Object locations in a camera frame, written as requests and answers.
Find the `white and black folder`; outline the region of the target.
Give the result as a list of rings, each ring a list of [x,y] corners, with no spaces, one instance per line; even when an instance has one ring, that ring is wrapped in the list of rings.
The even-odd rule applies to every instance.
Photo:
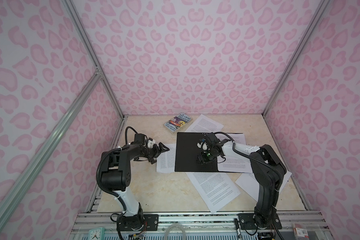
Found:
[[[175,172],[205,172],[205,173],[219,172],[217,161],[205,165],[198,164],[198,154],[201,152],[201,150],[198,148],[197,143],[200,139],[203,139],[206,134],[209,133],[178,133],[177,143],[176,143]],[[249,156],[250,154],[260,149],[257,146],[253,147],[253,146],[236,143],[235,140],[226,133],[216,132],[215,134],[216,136],[218,134],[227,136],[228,139],[224,139],[225,144],[227,142],[232,142],[232,150],[236,154],[240,152],[244,155]]]

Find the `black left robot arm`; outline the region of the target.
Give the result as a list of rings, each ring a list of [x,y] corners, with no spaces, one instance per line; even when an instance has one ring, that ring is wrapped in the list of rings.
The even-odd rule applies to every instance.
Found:
[[[147,135],[138,133],[128,126],[125,130],[125,145],[101,154],[96,170],[98,187],[112,195],[121,206],[121,213],[112,214],[110,219],[117,224],[117,231],[144,231],[148,221],[144,217],[141,204],[135,199],[130,184],[132,181],[131,161],[151,164],[170,151],[163,143],[156,143]]]

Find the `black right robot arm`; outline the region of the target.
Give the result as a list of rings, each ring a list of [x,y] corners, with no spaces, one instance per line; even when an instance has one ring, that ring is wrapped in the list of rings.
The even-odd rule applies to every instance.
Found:
[[[197,158],[200,164],[216,162],[218,157],[233,157],[250,163],[259,184],[252,223],[256,229],[266,229],[276,223],[276,206],[287,169],[270,145],[243,145],[226,133],[216,132],[206,134],[197,146],[201,150]]]

